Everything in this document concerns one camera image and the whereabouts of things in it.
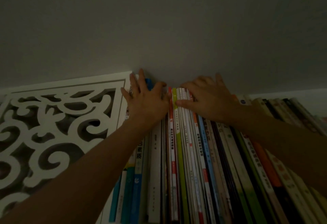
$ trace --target stack of books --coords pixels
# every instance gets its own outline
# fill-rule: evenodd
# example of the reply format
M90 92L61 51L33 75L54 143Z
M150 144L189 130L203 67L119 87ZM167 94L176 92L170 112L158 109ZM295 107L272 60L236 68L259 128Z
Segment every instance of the stack of books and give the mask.
M139 144L113 192L109 222L327 223L327 200L246 134L177 107ZM266 115L327 136L295 98L236 97Z

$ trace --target white carved panel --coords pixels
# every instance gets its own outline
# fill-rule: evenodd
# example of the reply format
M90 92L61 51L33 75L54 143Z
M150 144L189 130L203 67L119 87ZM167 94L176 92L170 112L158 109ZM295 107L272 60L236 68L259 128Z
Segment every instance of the white carved panel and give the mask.
M6 96L0 106L0 217L121 125L121 87L125 81Z

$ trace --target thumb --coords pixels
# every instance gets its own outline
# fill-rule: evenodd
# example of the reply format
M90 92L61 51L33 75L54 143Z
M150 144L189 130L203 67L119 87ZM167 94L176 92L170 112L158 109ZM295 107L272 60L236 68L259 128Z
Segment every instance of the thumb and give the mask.
M183 107L185 109L192 110L193 112L196 112L197 107L198 107L197 102L193 102L193 101L185 100L185 99L176 100L176 105L179 107Z

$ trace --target white trim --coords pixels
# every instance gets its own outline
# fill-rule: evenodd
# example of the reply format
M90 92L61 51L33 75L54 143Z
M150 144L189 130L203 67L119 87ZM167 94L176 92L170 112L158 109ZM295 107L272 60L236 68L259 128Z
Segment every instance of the white trim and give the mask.
M125 80L129 82L129 75L131 72L132 71L5 88L5 89L0 89L0 96L9 93L15 93L15 92L42 90L42 89L49 89L49 88L68 87L74 85L84 85L84 84L93 84L93 83L103 83L103 82L110 82L110 81Z

